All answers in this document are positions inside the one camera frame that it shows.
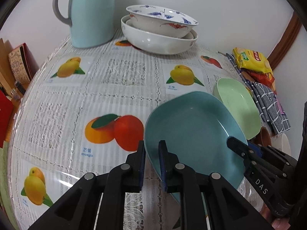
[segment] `green dish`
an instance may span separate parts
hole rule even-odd
[[[165,140],[168,151],[196,172],[218,172],[235,188],[243,179],[243,160],[226,141],[229,136],[247,141],[227,108],[211,94],[192,92],[160,105],[149,116],[144,136],[147,156],[160,178],[158,144]]]
[[[227,107],[242,129],[246,139],[255,137],[261,129],[259,111],[245,86],[234,79],[219,79],[214,92]]]

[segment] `white bowl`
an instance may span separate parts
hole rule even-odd
[[[147,32],[182,38],[198,22],[176,10],[150,5],[132,5],[126,8],[133,26]]]
[[[158,35],[133,27],[130,16],[121,20],[122,32],[127,40],[134,46],[155,54],[178,54],[190,49],[197,41],[198,35],[191,30],[183,39]]]
[[[278,135],[276,139],[272,139],[272,146],[291,156],[289,140],[285,133]]]

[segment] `screw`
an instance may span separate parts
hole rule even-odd
[[[120,168],[121,168],[122,170],[128,170],[128,169],[130,168],[130,165],[127,164],[127,163],[124,163],[124,164],[122,164],[122,165],[120,166]]]
[[[94,174],[93,173],[86,173],[84,175],[84,179],[86,180],[90,180],[90,179],[93,179],[94,178]]]
[[[178,163],[178,164],[175,165],[175,167],[176,167],[176,169],[178,169],[178,170],[182,170],[182,169],[185,168],[185,165],[182,164],[182,163]]]
[[[212,177],[213,179],[218,180],[218,179],[221,178],[221,175],[220,175],[219,173],[212,173],[212,174],[211,174],[211,177]]]

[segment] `gray handle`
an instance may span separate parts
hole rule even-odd
[[[73,25],[72,20],[70,18],[64,18],[59,11],[59,0],[52,1],[52,9],[53,13],[56,15],[57,19],[61,22],[69,25],[70,27]]]

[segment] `blue dish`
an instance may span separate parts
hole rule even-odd
[[[226,145],[234,136],[247,144],[239,125],[217,98],[204,92],[176,97],[149,116],[144,144],[148,158],[161,178],[158,143],[165,140],[168,151],[196,172],[220,173],[236,189],[245,167],[243,160]]]

